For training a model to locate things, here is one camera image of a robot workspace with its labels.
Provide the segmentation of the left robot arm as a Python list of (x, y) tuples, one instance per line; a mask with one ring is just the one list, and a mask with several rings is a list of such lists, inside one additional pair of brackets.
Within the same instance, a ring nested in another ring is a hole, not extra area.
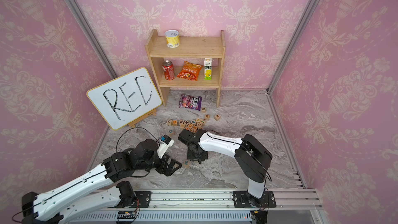
[(66, 224), (74, 218), (107, 207), (140, 207), (130, 182), (137, 171), (156, 170), (173, 175), (182, 164), (166, 151), (174, 141), (168, 136), (147, 139), (135, 148), (116, 152), (86, 174), (56, 189), (38, 194), (29, 192), (21, 199), (23, 224)]

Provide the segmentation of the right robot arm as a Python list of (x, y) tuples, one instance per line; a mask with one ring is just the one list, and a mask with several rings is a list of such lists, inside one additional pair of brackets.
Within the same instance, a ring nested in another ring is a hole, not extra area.
[(184, 129), (178, 140), (187, 146), (190, 161), (202, 163), (208, 159), (209, 151), (234, 158), (248, 177), (248, 194), (254, 199), (262, 198), (273, 155), (254, 136), (227, 138), (206, 130), (193, 133)]

